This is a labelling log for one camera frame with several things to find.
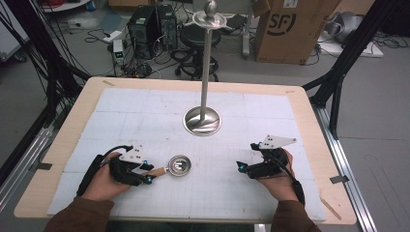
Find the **floor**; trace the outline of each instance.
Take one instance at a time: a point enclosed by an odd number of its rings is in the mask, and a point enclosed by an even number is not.
[[[97,10],[95,17],[104,18],[112,12]],[[117,29],[127,22],[121,14]],[[112,61],[104,43],[86,43],[87,30],[66,31],[65,39],[71,53],[92,75],[113,74]],[[212,49],[220,68],[222,82],[304,85],[326,73],[337,58],[322,54],[311,66],[256,63],[241,55],[242,39],[223,36]],[[360,58],[346,76],[341,94],[338,136],[359,184],[362,195],[378,231],[408,231],[410,228],[410,49],[380,47],[382,58]],[[163,54],[158,63],[166,61]],[[317,61],[312,56],[308,63]],[[151,62],[154,72],[147,78],[189,80],[175,76],[173,60],[159,65]],[[45,106],[45,94],[31,62],[10,60],[0,67],[0,164],[3,164],[21,137],[27,132]],[[19,196],[30,181],[32,172],[0,215],[2,231],[41,231],[46,220],[20,219],[13,216]],[[359,225],[320,226],[323,231],[361,231]]]

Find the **office chair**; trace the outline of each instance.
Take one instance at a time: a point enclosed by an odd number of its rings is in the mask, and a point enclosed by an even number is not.
[[[203,56],[205,45],[205,29],[193,24],[185,26],[180,34],[181,42],[189,47],[188,55],[182,59],[175,58],[173,51],[172,57],[180,61],[178,68],[175,70],[176,75],[181,75],[181,71],[190,76],[191,80],[200,79],[203,72]],[[220,32],[215,30],[212,33],[212,46],[220,42]],[[218,69],[218,61],[211,56],[209,75],[213,75],[216,82],[219,82],[215,71]]]

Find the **forearm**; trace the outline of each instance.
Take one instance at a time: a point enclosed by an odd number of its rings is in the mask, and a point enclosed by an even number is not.
[[[104,231],[113,206],[112,201],[76,197],[72,204],[48,222],[44,231]]]
[[[320,229],[310,220],[302,203],[299,201],[280,201],[274,215],[271,231],[318,232]]]

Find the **hand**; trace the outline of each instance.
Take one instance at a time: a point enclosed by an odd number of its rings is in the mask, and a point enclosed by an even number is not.
[[[110,153],[106,156],[106,160],[117,157],[120,154]],[[93,177],[90,185],[82,194],[82,198],[94,201],[111,200],[115,196],[130,189],[131,186],[116,182],[109,173],[109,165],[102,166]]]
[[[286,150],[284,150],[284,152],[289,158],[289,162],[287,163],[286,168],[292,174],[294,174],[291,168],[293,156]],[[260,178],[257,181],[261,183],[262,185],[264,185],[266,189],[268,189],[268,191],[272,194],[272,196],[274,196],[274,198],[277,201],[286,201],[286,200],[299,201],[298,197],[295,194],[295,190],[293,189],[292,180],[284,172],[279,173],[272,177]]]

